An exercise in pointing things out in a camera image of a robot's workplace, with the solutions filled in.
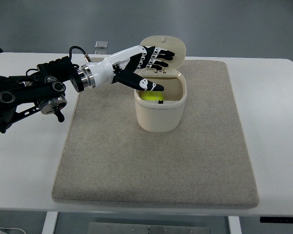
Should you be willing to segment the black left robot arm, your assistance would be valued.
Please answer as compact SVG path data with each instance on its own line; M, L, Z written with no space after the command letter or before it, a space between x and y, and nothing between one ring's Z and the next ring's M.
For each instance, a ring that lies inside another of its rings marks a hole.
M135 73L137 69L162 70L173 60L174 52L156 46L133 46L117 52L100 62L73 64L72 56L39 64L31 75L0 76L0 132L36 112L55 114L64 121L61 109L66 106L66 86L71 81L79 93L86 87L99 87L104 83L119 82L140 91L163 91L162 85L153 83Z

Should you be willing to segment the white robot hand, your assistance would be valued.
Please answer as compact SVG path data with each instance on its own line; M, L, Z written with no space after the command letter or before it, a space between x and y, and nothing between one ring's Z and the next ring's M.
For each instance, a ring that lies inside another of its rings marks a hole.
M143 78L134 72L124 70L128 66L130 59L133 59L134 56L138 56L137 62L139 64L142 55L151 55L146 65L147 69L161 71L169 66L168 63L173 61L175 53L156 46L133 46L114 53L100 62L89 62L86 64L89 86L91 88L100 87L102 84L112 83L114 80L139 91L164 91L164 86ZM114 66L122 70L114 72Z

